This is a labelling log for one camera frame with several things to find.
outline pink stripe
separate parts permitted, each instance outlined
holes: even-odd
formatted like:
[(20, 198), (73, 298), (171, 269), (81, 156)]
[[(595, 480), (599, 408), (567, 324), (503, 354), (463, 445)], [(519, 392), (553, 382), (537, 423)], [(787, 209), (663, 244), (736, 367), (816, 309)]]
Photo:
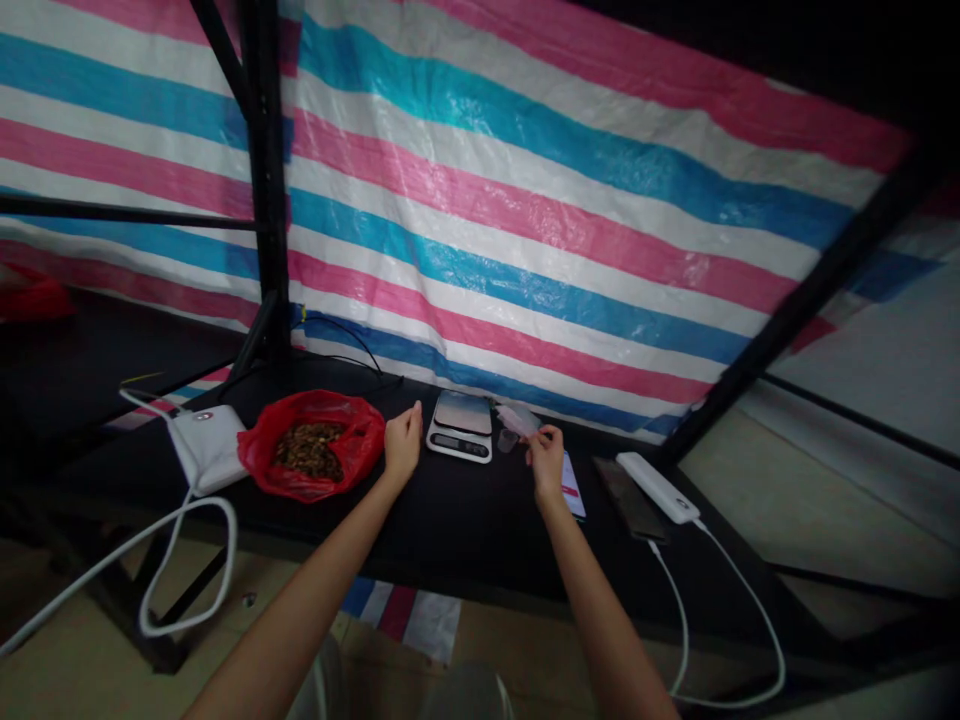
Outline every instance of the pink stripe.
[(431, 305), (416, 290), (357, 270), (329, 265), (301, 252), (290, 250), (288, 258), (290, 279), (307, 287), (419, 320), (446, 340), (512, 357), (591, 385), (678, 404), (696, 402), (712, 387), (711, 383), (620, 365), (518, 330), (444, 310)]
[[(118, 25), (151, 35), (162, 35), (172, 40), (210, 47), (200, 27), (190, 0), (55, 0), (76, 10), (97, 15)], [(227, 28), (233, 49), (240, 55), (240, 22), (237, 3), (214, 0)], [(280, 72), (290, 77), (297, 75), (297, 56), (300, 49), (300, 23), (280, 18)]]
[[(163, 410), (164, 412), (173, 412), (177, 409), (176, 405), (171, 405), (166, 400), (151, 400), (149, 404), (158, 410)], [(156, 417), (156, 415), (146, 408), (138, 407), (136, 410), (131, 410), (130, 412), (136, 413), (137, 415), (146, 415), (147, 417)]]
[(907, 133), (822, 98), (783, 91), (756, 73), (573, 3), (423, 0), (528, 55), (589, 82), (681, 110), (702, 110), (734, 137), (889, 172)]
[(230, 367), (222, 367), (219, 370), (214, 370), (206, 377), (200, 378), (200, 380), (203, 382), (226, 382), (229, 376)]
[(403, 642), (403, 633), (407, 630), (407, 623), (410, 622), (410, 614), (413, 612), (413, 603), (416, 599), (417, 591), (413, 588), (394, 585), (377, 628), (397, 642)]
[(793, 342), (790, 343), (790, 349), (798, 353), (807, 345), (811, 345), (820, 338), (836, 331), (837, 328), (833, 323), (818, 315), (807, 323), (807, 326), (793, 339)]
[(35, 268), (65, 285), (111, 290), (182, 312), (239, 320), (246, 327), (253, 324), (259, 308), (256, 303), (226, 293), (180, 285), (101, 260), (61, 257), (12, 240), (0, 240), (0, 260)]
[(575, 253), (651, 282), (771, 313), (797, 283), (740, 260), (681, 250), (574, 205), (432, 163), (297, 110), (293, 152), (441, 212)]
[(0, 157), (137, 190), (218, 215), (253, 217), (248, 183), (13, 120), (0, 119)]

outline digital kitchen scale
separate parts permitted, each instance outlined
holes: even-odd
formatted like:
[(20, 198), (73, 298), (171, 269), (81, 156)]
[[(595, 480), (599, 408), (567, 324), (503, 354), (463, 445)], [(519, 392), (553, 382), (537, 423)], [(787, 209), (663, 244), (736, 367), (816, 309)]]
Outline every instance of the digital kitchen scale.
[(484, 398), (443, 390), (427, 431), (427, 447), (445, 455), (488, 463), (493, 459), (493, 424)]

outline hand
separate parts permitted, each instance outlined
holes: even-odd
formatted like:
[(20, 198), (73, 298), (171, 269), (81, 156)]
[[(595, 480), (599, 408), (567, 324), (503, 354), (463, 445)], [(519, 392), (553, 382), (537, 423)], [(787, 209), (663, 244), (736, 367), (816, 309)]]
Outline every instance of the hand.
[(387, 423), (383, 445), (387, 468), (384, 478), (397, 483), (399, 489), (406, 486), (420, 460), (420, 440), (423, 436), (423, 406), (420, 401), (405, 413)]
[(547, 503), (563, 502), (563, 433), (553, 425), (544, 425), (525, 438), (527, 465), (533, 465), (534, 492), (542, 511)]

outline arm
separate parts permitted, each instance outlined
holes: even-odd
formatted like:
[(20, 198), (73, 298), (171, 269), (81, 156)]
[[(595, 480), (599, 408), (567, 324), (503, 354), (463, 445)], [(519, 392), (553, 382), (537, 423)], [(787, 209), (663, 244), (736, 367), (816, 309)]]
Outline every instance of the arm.
[(187, 718), (283, 718), (320, 651), (387, 513), (413, 474), (420, 402), (387, 423), (386, 469), (300, 566), (187, 711)]
[(537, 505), (550, 534), (603, 714), (679, 720), (657, 668), (563, 499), (563, 435), (547, 425), (527, 441)]

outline person's left hand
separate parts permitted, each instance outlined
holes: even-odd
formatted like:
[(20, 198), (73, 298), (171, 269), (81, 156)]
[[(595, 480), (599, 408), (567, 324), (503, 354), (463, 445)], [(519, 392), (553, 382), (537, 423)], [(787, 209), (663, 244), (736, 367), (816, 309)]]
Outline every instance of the person's left hand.
[(419, 400), (412, 408), (387, 423), (383, 439), (387, 468), (383, 477), (398, 484), (398, 489), (402, 490), (406, 486), (417, 467), (422, 435), (423, 407)]

